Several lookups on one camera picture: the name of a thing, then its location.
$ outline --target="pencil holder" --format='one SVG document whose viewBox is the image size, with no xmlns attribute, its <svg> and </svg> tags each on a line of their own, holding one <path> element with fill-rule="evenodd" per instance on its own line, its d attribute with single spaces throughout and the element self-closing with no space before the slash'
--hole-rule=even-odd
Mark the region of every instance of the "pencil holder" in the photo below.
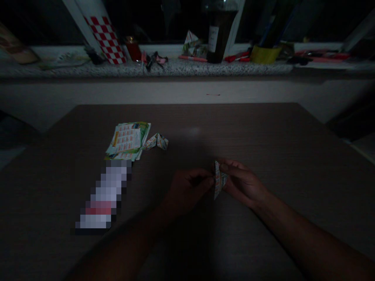
<svg viewBox="0 0 375 281">
<path fill-rule="evenodd" d="M 262 48 L 255 45 L 251 52 L 251 61 L 259 64 L 272 64 L 279 56 L 281 47 L 277 48 Z"/>
</svg>

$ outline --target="red and white checkered tube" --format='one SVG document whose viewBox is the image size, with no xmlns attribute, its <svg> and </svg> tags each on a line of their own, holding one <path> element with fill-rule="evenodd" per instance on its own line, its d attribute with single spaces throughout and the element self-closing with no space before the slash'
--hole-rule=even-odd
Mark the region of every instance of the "red and white checkered tube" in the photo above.
<svg viewBox="0 0 375 281">
<path fill-rule="evenodd" d="M 101 0 L 77 0 L 81 12 L 110 64 L 123 64 L 126 56 Z"/>
<path fill-rule="evenodd" d="M 85 17 L 85 20 L 91 27 L 91 30 L 108 61 L 111 64 L 125 63 L 125 53 L 122 50 L 109 18 L 105 16 L 91 16 L 89 18 Z"/>
</svg>

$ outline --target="wooden table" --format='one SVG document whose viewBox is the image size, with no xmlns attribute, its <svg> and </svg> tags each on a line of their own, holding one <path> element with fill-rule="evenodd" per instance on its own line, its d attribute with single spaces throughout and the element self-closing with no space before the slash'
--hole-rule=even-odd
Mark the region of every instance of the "wooden table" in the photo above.
<svg viewBox="0 0 375 281">
<path fill-rule="evenodd" d="M 82 105 L 0 174 L 1 280 L 57 280 L 101 237 L 70 235 L 121 122 L 152 123 L 168 151 L 133 164 L 121 222 L 160 201 L 173 172 L 216 157 L 251 167 L 308 219 L 375 258 L 375 167 L 301 106 Z M 140 279 L 301 280 L 273 235 L 226 193 L 207 194 L 155 246 Z"/>
</svg>

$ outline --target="person's left hand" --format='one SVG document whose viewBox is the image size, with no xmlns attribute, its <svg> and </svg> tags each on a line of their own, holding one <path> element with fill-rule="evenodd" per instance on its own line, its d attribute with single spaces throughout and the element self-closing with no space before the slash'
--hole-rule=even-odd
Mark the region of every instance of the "person's left hand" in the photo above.
<svg viewBox="0 0 375 281">
<path fill-rule="evenodd" d="M 213 185 L 213 175 L 205 169 L 179 170 L 173 176 L 161 207 L 174 217 L 186 214 Z"/>
</svg>

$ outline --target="wall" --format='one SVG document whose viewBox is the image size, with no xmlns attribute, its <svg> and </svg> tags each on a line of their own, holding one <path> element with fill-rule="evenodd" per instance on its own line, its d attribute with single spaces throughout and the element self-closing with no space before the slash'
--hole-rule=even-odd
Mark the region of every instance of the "wall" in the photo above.
<svg viewBox="0 0 375 281">
<path fill-rule="evenodd" d="M 45 132 L 78 104 L 297 102 L 325 123 L 373 80 L 151 79 L 132 82 L 51 82 L 0 85 L 0 110 Z"/>
</svg>

